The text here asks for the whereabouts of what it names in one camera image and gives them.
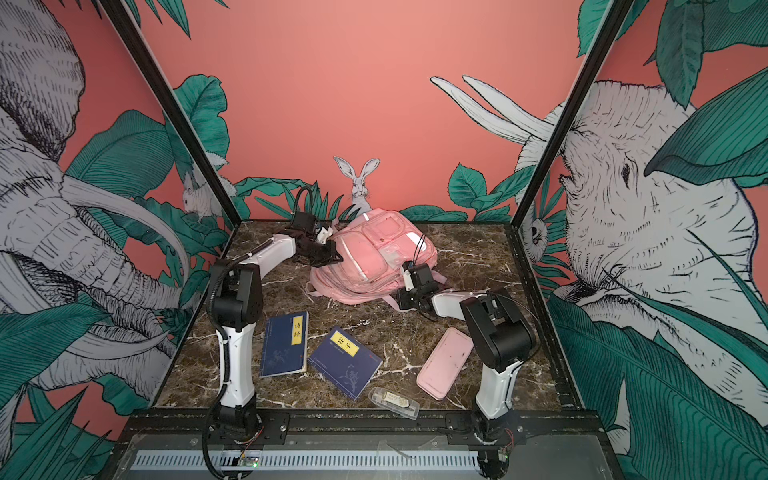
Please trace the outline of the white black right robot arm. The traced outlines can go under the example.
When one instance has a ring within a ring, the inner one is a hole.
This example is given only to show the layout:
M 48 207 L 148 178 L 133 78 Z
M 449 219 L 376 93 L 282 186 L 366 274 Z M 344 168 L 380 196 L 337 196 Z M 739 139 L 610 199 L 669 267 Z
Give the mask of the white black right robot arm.
M 477 408 L 487 420 L 499 419 L 512 410 L 518 371 L 535 354 L 539 342 L 525 320 L 522 305 L 506 289 L 469 292 L 400 288 L 388 300 L 399 310 L 432 312 L 438 317 L 464 321 L 483 363 L 475 397 Z

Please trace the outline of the pink student backpack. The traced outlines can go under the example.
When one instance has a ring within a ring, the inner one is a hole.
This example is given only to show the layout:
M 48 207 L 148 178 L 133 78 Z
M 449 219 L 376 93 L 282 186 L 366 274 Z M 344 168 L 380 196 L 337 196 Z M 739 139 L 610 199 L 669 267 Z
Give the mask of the pink student backpack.
M 416 288 L 409 274 L 425 265 L 437 286 L 447 278 L 436 272 L 438 251 L 411 221 L 396 211 L 365 212 L 331 236 L 342 261 L 312 268 L 309 284 L 315 297 L 346 305 L 383 300 L 397 311 L 415 308 L 397 292 Z

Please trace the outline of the dark blue book yellow label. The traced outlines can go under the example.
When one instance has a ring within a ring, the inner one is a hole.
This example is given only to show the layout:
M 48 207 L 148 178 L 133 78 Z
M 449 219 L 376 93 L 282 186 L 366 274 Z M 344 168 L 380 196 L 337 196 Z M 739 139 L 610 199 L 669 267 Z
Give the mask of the dark blue book yellow label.
M 345 396 L 357 400 L 383 360 L 351 334 L 334 326 L 308 362 Z

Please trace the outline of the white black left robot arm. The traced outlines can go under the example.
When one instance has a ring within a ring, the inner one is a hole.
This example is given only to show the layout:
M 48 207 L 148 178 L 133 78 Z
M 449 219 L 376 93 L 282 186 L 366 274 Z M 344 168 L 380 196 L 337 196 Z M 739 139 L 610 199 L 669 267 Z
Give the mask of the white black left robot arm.
M 301 232 L 284 232 L 236 258 L 214 264 L 205 301 L 220 353 L 220 387 L 214 412 L 233 416 L 253 406 L 252 338 L 263 312 L 262 280 L 296 256 L 313 267 L 343 260 L 331 239 L 316 240 Z

